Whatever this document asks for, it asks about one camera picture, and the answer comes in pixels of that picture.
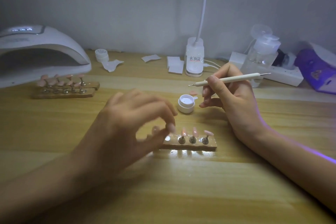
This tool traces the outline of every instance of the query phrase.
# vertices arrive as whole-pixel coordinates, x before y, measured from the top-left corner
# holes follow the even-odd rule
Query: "gray wall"
[[[0,28],[57,28],[84,48],[181,55],[196,36],[202,0],[1,0]],[[205,56],[243,52],[255,23],[270,26],[284,51],[309,40],[336,52],[336,0],[208,0]]]

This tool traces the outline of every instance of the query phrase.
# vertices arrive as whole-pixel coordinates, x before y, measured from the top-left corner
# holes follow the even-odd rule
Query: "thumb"
[[[228,103],[232,97],[232,93],[225,86],[224,82],[218,79],[216,76],[211,75],[207,79],[209,86],[218,95],[222,103]]]
[[[162,145],[166,136],[169,135],[167,128],[156,131],[152,136],[147,136],[146,140],[137,143],[137,152],[141,155],[140,158],[150,153],[153,150],[157,150]]]

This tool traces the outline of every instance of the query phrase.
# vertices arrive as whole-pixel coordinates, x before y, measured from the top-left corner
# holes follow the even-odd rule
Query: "uv nail lamp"
[[[91,62],[71,37],[47,26],[17,26],[0,32],[0,88],[53,77],[87,73]]]

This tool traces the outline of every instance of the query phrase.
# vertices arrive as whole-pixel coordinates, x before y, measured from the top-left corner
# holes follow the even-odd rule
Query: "dotting tool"
[[[266,73],[266,74],[259,74],[259,73],[243,74],[243,75],[238,75],[238,76],[220,78],[220,80],[224,83],[239,82],[239,81],[244,81],[244,80],[259,79],[260,76],[264,76],[264,75],[267,75],[267,74],[270,74],[270,73]],[[207,85],[208,85],[207,81],[202,81],[202,82],[196,82],[195,84],[188,85],[188,86],[202,87],[202,86],[207,86]]]

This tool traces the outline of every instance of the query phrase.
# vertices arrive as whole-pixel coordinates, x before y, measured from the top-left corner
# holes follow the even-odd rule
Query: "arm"
[[[336,160],[272,130],[259,114],[248,81],[226,86],[218,79],[241,74],[234,65],[224,65],[207,79],[199,106],[222,107],[240,141],[336,213]],[[219,98],[211,98],[214,93]]]
[[[114,178],[175,132],[175,115],[166,99],[137,90],[117,93],[70,154],[0,185],[0,223],[23,222]],[[137,141],[138,129],[158,117],[166,128]]]

